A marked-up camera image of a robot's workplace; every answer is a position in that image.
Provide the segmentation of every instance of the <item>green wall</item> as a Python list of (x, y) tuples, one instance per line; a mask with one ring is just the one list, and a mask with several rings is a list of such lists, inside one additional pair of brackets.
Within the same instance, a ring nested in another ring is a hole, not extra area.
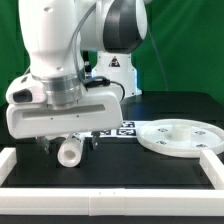
[[(17, 7), (17, 0), (0, 1), (0, 104), (29, 65)], [(224, 1), (154, 0), (147, 12), (169, 90), (205, 92), (224, 105)], [(133, 65), (142, 90), (165, 90), (149, 36), (133, 53)]]

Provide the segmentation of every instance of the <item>warning label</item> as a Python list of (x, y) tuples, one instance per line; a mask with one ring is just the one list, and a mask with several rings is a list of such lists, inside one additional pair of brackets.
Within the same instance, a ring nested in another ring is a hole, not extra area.
[(114, 56), (113, 60), (109, 64), (109, 67), (121, 67), (116, 56)]

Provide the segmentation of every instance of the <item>black table surface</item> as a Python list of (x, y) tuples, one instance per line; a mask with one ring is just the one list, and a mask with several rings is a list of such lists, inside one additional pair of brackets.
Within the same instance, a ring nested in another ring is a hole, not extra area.
[[(102, 138), (97, 150), (86, 139), (78, 167), (63, 168), (57, 161), (62, 139), (53, 141), (46, 155), (35, 139), (13, 139), (0, 109), (0, 149), (15, 147), (17, 165), (2, 187), (41, 188), (147, 188), (213, 189), (199, 159), (176, 158), (152, 152), (138, 141)], [(197, 92), (144, 92), (121, 103), (124, 120), (181, 118), (224, 128), (224, 108), (212, 97)], [(0, 223), (223, 223), (218, 217), (87, 217), (0, 216)]]

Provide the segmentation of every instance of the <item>white disc with holes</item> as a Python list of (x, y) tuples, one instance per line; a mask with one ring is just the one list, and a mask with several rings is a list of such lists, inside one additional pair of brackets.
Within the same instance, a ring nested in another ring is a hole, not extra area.
[(201, 150), (224, 151), (224, 130), (203, 122), (165, 119), (148, 122), (137, 129), (141, 145), (176, 157), (198, 158)]

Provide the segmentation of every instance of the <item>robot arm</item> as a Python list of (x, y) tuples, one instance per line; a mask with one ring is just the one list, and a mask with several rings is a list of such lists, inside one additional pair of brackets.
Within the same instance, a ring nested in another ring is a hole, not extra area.
[(31, 65), (7, 91), (10, 134), (27, 138), (118, 128), (122, 91), (116, 85), (87, 91), (79, 76), (80, 49), (133, 51), (147, 30), (143, 0), (19, 0), (19, 12)]

